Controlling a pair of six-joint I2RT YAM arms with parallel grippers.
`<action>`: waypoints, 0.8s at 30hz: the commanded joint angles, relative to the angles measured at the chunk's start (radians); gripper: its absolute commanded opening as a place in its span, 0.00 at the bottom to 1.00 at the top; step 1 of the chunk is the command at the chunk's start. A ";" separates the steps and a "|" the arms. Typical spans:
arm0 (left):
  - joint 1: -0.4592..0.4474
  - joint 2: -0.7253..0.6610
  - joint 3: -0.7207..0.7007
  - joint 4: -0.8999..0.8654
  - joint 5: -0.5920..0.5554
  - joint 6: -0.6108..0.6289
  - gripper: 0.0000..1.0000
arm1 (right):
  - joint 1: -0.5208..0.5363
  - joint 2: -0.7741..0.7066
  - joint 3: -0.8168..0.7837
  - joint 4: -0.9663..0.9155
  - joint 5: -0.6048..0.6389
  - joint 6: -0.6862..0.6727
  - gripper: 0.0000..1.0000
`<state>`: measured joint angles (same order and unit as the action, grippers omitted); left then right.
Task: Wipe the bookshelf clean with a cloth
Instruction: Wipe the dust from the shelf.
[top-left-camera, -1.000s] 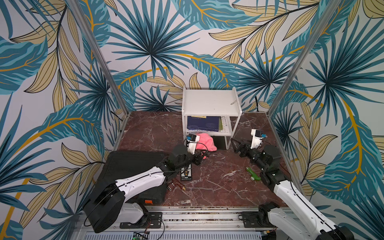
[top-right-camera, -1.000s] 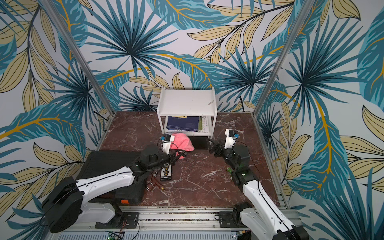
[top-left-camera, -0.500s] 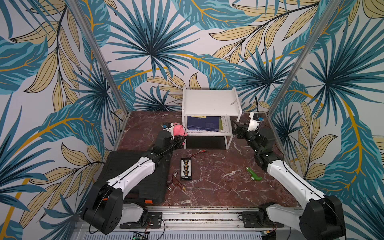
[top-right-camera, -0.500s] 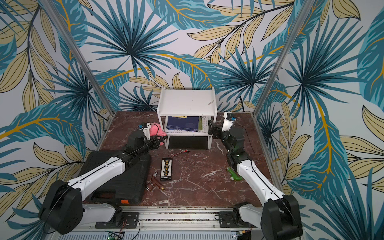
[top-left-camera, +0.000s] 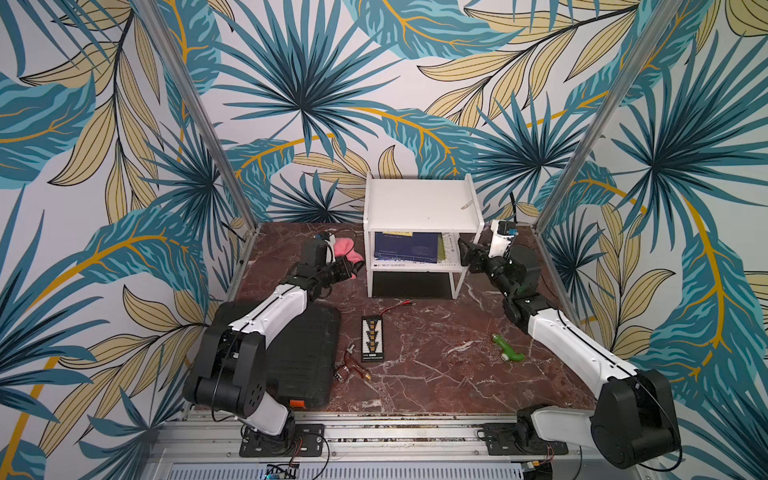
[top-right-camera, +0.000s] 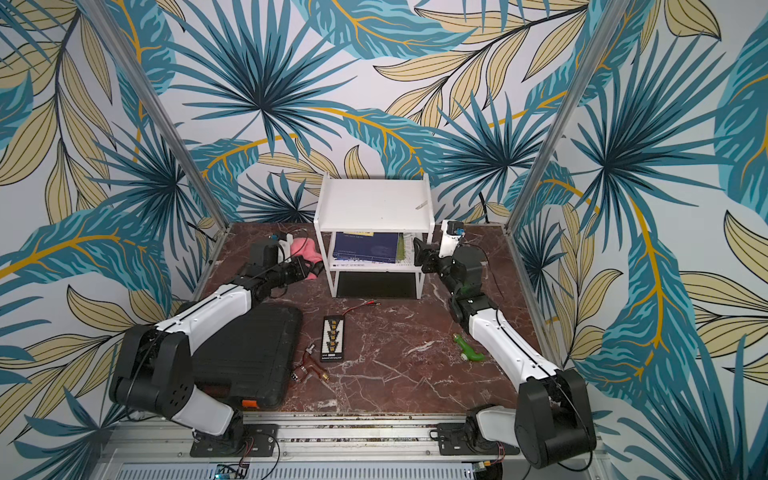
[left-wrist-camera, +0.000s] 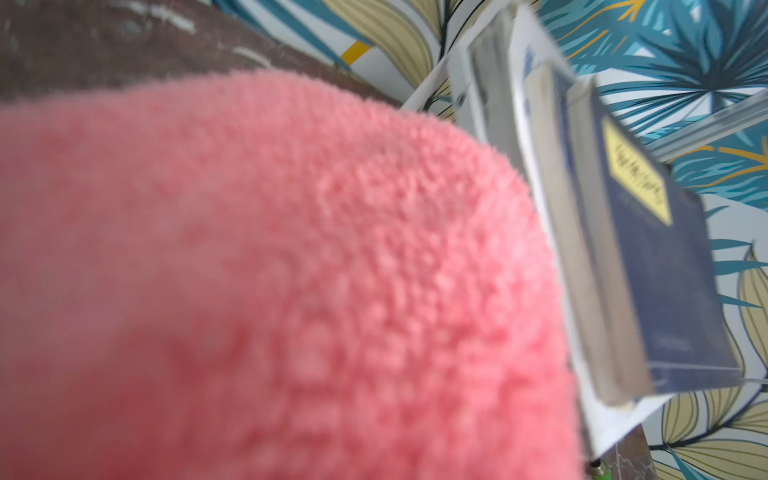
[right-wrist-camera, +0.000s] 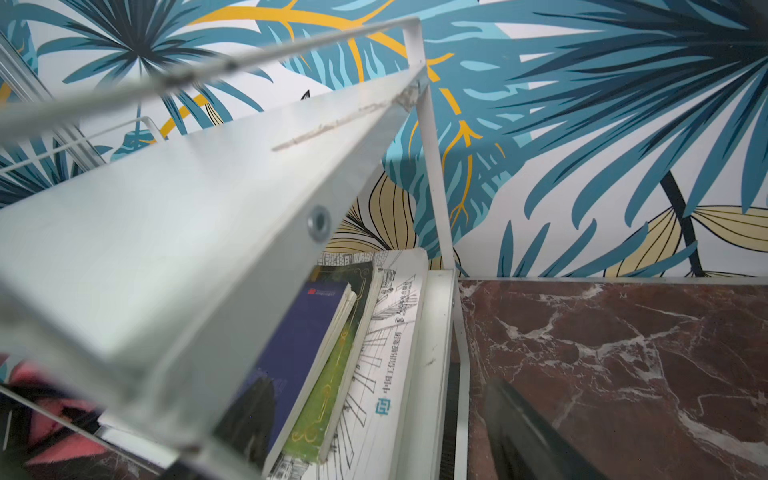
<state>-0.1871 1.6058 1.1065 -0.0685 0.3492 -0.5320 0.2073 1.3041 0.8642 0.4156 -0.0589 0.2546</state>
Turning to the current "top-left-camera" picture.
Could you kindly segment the pink fluffy cloth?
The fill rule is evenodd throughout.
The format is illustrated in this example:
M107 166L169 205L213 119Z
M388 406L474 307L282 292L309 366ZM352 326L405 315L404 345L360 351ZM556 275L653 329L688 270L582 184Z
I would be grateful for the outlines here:
M364 257L355 250L355 241L351 238L335 238L334 256L336 259L341 258L346 262L352 279L358 276L365 265Z

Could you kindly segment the white two-tier bookshelf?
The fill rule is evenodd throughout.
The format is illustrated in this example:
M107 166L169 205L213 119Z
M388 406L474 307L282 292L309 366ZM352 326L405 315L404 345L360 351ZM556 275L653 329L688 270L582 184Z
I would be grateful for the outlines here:
M366 179L363 212L363 238L365 241L367 294L372 296L374 272L425 272L425 271L380 271L373 263L373 234L375 232L437 232L456 236L458 239L479 240L484 220L472 177L467 174L462 180L419 180L419 179ZM466 210L461 207L468 202L474 205ZM459 296L468 269L462 266L460 272L448 273L453 300Z

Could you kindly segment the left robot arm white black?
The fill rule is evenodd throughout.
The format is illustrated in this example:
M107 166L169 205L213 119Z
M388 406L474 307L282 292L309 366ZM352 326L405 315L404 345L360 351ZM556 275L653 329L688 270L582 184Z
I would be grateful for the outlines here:
M268 392L267 349L291 321L331 287L364 265L350 238L318 234L272 293L243 315L213 321L202 336L183 397L211 412L226 412L252 431L279 437L291 412Z

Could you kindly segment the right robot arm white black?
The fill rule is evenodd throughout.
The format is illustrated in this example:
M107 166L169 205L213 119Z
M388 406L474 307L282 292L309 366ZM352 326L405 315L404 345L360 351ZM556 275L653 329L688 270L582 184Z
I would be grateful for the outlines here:
M507 319L567 365L596 399L593 409L535 406L517 414L517 443L531 440L597 450L628 469L683 452L672 389L660 372L642 370L604 348L551 306L538 290L540 265L530 248L497 237L489 246L458 241L460 261L486 275L502 295Z

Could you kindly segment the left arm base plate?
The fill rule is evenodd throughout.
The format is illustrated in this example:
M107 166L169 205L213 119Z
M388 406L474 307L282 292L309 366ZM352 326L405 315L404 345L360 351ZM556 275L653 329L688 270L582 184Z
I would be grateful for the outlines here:
M278 436L241 428L241 458L307 457L319 458L327 453L323 424L295 424L285 427Z

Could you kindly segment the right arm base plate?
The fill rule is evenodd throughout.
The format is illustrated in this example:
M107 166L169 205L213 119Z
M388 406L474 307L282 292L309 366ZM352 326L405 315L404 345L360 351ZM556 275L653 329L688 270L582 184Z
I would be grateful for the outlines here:
M528 455L542 458L566 455L566 443L542 440L527 423L485 423L476 431L490 456Z

